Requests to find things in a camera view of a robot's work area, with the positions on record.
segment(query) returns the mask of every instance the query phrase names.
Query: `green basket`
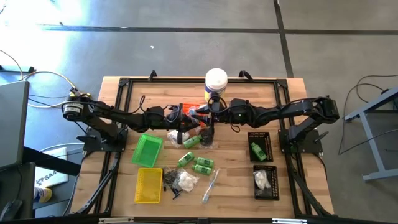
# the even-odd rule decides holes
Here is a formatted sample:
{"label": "green basket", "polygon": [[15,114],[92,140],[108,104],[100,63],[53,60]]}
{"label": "green basket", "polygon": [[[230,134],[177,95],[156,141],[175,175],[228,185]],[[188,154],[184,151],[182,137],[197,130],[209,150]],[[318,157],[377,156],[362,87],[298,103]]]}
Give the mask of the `green basket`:
{"label": "green basket", "polygon": [[162,148],[163,139],[149,134],[142,134],[138,140],[138,144],[131,162],[152,168],[155,165],[157,155]]}

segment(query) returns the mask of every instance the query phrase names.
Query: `yellow basket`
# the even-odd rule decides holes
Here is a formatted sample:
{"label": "yellow basket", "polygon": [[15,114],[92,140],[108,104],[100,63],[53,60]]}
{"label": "yellow basket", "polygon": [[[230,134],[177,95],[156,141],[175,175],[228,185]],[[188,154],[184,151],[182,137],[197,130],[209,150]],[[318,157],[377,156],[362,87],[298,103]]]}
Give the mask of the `yellow basket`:
{"label": "yellow basket", "polygon": [[138,169],[136,203],[159,203],[162,192],[162,168]]}

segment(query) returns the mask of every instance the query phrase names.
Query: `white jar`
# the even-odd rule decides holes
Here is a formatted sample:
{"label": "white jar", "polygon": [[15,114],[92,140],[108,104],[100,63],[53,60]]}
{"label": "white jar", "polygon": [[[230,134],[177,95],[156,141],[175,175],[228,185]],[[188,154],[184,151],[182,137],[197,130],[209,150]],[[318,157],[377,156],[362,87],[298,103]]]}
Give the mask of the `white jar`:
{"label": "white jar", "polygon": [[228,76],[226,72],[220,68],[213,68],[206,74],[205,81],[205,100],[209,101],[212,93],[217,93],[218,96],[223,97],[223,94],[228,83]]}

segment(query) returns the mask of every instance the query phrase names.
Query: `sticker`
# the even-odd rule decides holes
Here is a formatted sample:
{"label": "sticker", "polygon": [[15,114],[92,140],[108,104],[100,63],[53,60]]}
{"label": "sticker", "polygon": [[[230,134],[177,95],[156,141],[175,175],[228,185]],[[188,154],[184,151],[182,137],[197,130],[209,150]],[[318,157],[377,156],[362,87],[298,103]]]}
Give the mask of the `sticker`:
{"label": "sticker", "polygon": [[67,112],[67,111],[74,111],[74,112],[80,113],[81,109],[79,109],[79,108],[67,107],[67,108],[64,109],[63,112]]}
{"label": "sticker", "polygon": [[81,105],[81,104],[79,104],[79,103],[67,103],[66,105],[65,105],[65,107],[66,106],[75,106],[75,107],[79,107],[80,109],[83,109],[83,105]]}

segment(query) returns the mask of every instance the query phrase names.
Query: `white container lid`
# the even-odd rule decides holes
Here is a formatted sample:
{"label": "white container lid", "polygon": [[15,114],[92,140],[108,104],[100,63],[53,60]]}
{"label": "white container lid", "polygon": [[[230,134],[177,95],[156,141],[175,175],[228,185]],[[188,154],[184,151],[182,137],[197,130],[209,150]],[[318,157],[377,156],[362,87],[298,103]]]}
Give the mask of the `white container lid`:
{"label": "white container lid", "polygon": [[213,68],[207,72],[205,83],[212,90],[221,90],[228,83],[228,76],[224,70]]}

